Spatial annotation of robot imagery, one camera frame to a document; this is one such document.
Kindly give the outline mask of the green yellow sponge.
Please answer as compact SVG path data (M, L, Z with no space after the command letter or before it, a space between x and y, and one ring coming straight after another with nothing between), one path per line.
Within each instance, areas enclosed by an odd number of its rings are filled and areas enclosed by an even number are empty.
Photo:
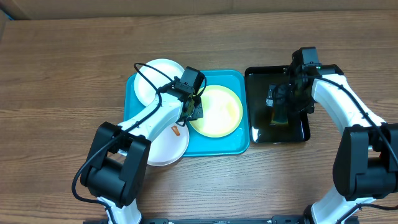
M270 124L284 126L288 125L288 123L287 108L284 105L274 104L272 107Z

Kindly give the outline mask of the light green plate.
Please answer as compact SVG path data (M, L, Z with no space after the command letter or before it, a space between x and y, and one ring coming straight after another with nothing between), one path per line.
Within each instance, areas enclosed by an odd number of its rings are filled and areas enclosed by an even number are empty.
M221 85L208 85L201 96L203 117L191 121L198 133L221 138L231 134L243 118L243 105L238 95Z

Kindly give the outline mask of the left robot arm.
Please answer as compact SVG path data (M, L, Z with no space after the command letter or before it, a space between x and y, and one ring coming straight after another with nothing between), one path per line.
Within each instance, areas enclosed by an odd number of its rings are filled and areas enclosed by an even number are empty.
M206 76L187 67L155 87L155 98L135 117L118 125L104 122L96 130L85 163L72 181L72 194L104 207L105 223L143 223L136 197L142 188L150 146L171 124L185 126L202 118Z

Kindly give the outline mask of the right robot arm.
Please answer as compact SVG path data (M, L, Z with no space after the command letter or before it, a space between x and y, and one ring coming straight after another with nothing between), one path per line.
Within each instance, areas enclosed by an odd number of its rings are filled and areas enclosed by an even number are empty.
M319 61L315 47L296 50L283 73L287 80L269 88L271 123L287 124L289 116L312 113L318 103L341 134L333 186L304 210L300 222L357 223L352 216L364 207L396 211L375 201L397 192L397 125L373 113L337 65Z

